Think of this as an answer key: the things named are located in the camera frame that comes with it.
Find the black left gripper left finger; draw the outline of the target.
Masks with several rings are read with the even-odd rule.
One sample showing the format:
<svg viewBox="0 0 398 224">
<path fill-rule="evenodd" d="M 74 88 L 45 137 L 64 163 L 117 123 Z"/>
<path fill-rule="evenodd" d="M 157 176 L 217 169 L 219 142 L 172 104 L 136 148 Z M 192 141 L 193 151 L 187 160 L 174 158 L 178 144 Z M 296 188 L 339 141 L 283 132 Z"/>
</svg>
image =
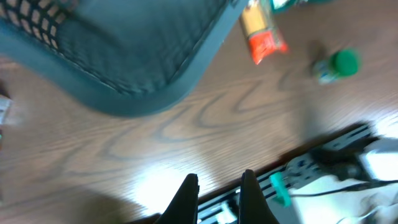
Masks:
<svg viewBox="0 0 398 224">
<path fill-rule="evenodd" d="M 199 189 L 198 176 L 188 174 L 155 224 L 197 224 Z"/>
</svg>

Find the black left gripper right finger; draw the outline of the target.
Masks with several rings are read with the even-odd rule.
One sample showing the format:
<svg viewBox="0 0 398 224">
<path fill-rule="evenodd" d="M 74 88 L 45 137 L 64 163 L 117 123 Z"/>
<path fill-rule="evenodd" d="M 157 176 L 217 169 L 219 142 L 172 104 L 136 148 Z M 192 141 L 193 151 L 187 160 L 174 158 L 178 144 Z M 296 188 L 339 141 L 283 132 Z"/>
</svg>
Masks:
<svg viewBox="0 0 398 224">
<path fill-rule="evenodd" d="M 271 212 L 253 170 L 246 169 L 241 177 L 239 224 L 279 224 Z"/>
</svg>

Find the grey plastic basket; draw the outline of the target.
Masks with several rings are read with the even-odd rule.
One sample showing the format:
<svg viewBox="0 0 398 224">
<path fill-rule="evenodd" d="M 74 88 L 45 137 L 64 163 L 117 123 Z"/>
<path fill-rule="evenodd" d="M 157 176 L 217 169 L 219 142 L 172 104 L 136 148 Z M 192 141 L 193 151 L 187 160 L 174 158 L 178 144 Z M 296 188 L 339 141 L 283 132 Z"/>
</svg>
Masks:
<svg viewBox="0 0 398 224">
<path fill-rule="evenodd" d="M 91 109 L 147 116 L 196 87 L 246 4 L 5 0 L 1 53 Z"/>
</svg>

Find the spaghetti pasta packet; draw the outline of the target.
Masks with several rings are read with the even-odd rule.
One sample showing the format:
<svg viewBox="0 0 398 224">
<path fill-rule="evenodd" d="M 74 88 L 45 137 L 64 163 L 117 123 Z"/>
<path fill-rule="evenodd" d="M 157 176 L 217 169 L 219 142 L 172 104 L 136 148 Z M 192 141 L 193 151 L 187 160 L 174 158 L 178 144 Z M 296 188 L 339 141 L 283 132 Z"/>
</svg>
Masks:
<svg viewBox="0 0 398 224">
<path fill-rule="evenodd" d="M 250 0 L 241 14 L 240 21 L 252 60 L 256 65 L 275 52 L 288 51 L 288 45 L 274 21 L 272 1 Z"/>
</svg>

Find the green snack bag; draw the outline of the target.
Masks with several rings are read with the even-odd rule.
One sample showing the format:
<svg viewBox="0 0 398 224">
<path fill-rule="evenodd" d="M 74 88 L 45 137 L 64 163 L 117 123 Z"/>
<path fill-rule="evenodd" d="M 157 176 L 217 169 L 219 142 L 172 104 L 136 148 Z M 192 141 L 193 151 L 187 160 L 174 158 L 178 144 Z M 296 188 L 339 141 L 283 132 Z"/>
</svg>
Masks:
<svg viewBox="0 0 398 224">
<path fill-rule="evenodd" d="M 329 2 L 332 2 L 332 0 L 270 0 L 274 14 L 280 14 L 292 7 L 326 4 Z"/>
</svg>

